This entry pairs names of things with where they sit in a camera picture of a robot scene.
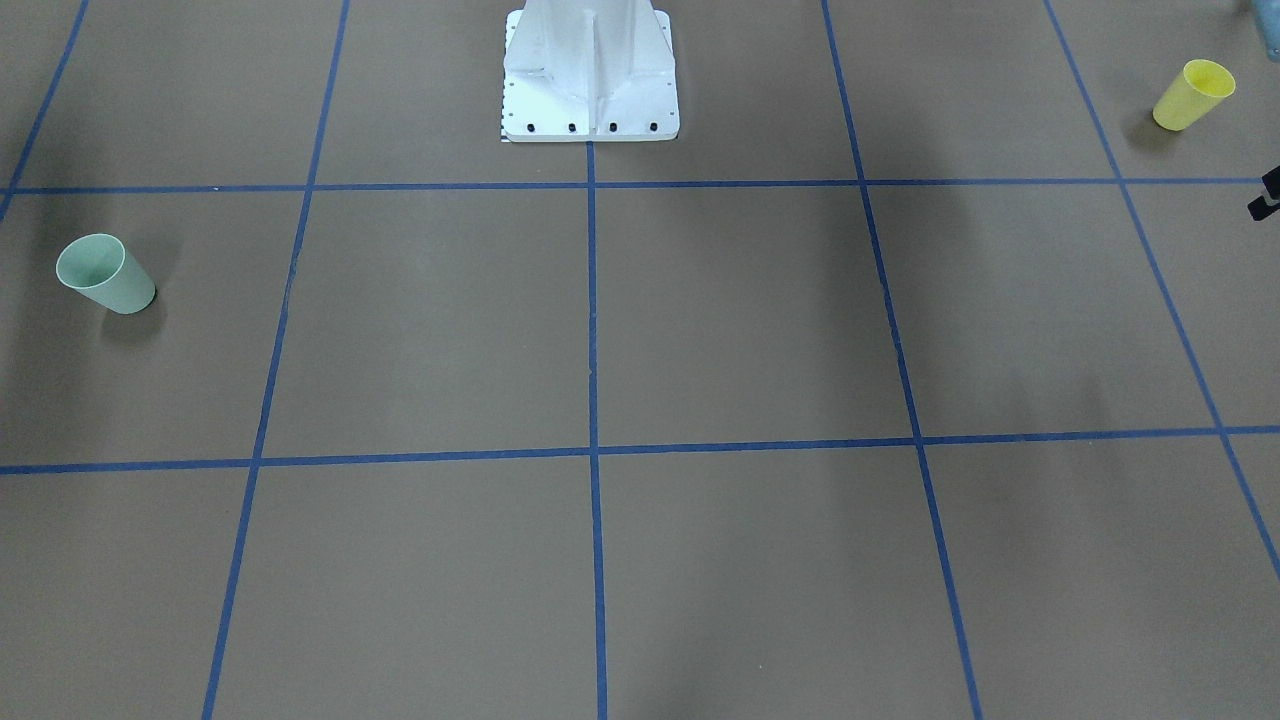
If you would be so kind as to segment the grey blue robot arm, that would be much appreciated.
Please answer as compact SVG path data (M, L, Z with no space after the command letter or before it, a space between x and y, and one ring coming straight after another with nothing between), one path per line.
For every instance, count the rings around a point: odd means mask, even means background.
M1279 0L1248 1L1266 58L1279 64Z

